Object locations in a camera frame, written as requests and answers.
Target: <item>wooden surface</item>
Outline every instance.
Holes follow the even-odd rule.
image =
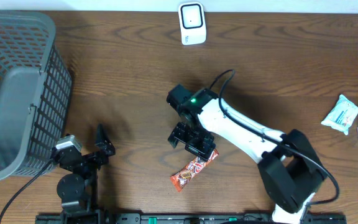
[[[303,131],[337,178],[339,200],[312,211],[343,212],[348,223],[358,223],[358,120],[348,136],[320,124],[340,93],[358,105],[358,15],[207,13],[207,41],[184,47],[177,13],[46,13],[75,76],[66,132],[90,152],[103,123],[117,149],[99,172],[100,205],[144,213],[273,209],[256,164],[220,137],[220,156],[184,191],[176,192],[169,179],[193,155],[167,142],[180,120],[165,102],[168,91],[178,83],[196,91],[235,68],[225,99],[266,126]],[[67,173],[56,169],[34,182],[3,223],[60,212],[56,186]],[[0,211],[28,180],[0,181]],[[314,199],[333,194],[326,181]]]

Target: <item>gray basket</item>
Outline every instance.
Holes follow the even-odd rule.
[[[54,40],[48,16],[0,11],[0,180],[38,173],[62,135],[72,80]]]

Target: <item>white wall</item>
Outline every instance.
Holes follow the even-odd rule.
[[[0,0],[0,9],[177,11],[181,0]],[[358,13],[358,0],[199,0],[206,12]]]

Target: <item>black cable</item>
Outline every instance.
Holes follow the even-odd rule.
[[[13,202],[13,200],[15,200],[15,198],[24,190],[26,189],[32,182],[34,182],[39,176],[41,176],[41,174],[48,168],[48,166],[53,162],[53,159],[50,159],[42,168],[41,170],[37,173],[37,175],[35,175],[30,181],[28,181],[28,183],[25,184],[25,186],[23,186],[20,190],[18,190],[16,192],[16,194],[13,195],[13,197],[7,202],[7,204],[5,205],[4,209],[1,211],[0,214],[0,224],[2,222],[2,218],[7,210],[7,208],[11,205],[11,203]]]
[[[278,146],[284,148],[285,150],[290,151],[291,153],[293,153],[293,154],[295,154],[295,155],[297,155],[297,156],[300,156],[300,157],[302,157],[302,158],[304,158],[304,159],[310,161],[310,162],[313,163],[321,172],[324,172],[324,173],[329,177],[329,179],[332,181],[332,183],[333,183],[334,186],[335,186],[335,191],[336,191],[335,196],[334,196],[333,198],[327,199],[327,200],[320,200],[320,201],[317,201],[317,202],[309,202],[307,206],[329,203],[329,202],[333,202],[333,201],[335,201],[336,199],[338,199],[338,197],[339,197],[339,184],[338,184],[338,182],[336,181],[336,179],[334,178],[334,176],[333,176],[327,169],[325,169],[323,166],[321,166],[320,164],[318,164],[316,161],[310,159],[308,156],[306,156],[306,155],[300,153],[296,148],[293,149],[293,148],[291,148],[290,146],[287,146],[286,144],[279,142],[278,140],[275,140],[275,139],[273,139],[273,138],[271,138],[271,137],[269,137],[269,136],[266,136],[266,135],[263,134],[263,133],[259,133],[258,131],[255,131],[255,130],[253,130],[252,128],[245,126],[245,125],[242,124],[240,121],[238,121],[236,118],[233,118],[233,117],[227,112],[227,110],[225,110],[225,109],[223,108],[223,106],[222,106],[223,91],[225,90],[225,88],[226,88],[227,84],[229,83],[229,81],[230,81],[230,80],[233,78],[233,76],[236,74],[236,71],[233,70],[233,69],[230,69],[230,70],[227,70],[227,71],[225,71],[224,73],[220,74],[218,77],[216,77],[217,79],[219,79],[219,78],[221,78],[225,73],[230,72],[230,71],[232,72],[231,76],[230,76],[226,81],[224,81],[223,86],[222,86],[222,88],[221,88],[221,90],[220,90],[220,92],[219,92],[219,100],[218,100],[218,102],[219,102],[219,107],[220,107],[220,109],[221,109],[223,115],[226,116],[227,118],[229,118],[231,121],[233,121],[233,122],[236,123],[237,125],[239,125],[240,127],[242,127],[242,128],[244,128],[244,129],[246,129],[247,131],[251,132],[252,134],[257,135],[257,136],[261,137],[261,138],[264,139],[264,140],[268,140],[268,141],[270,141],[271,143],[274,143],[274,144],[276,144],[276,145],[278,145]]]

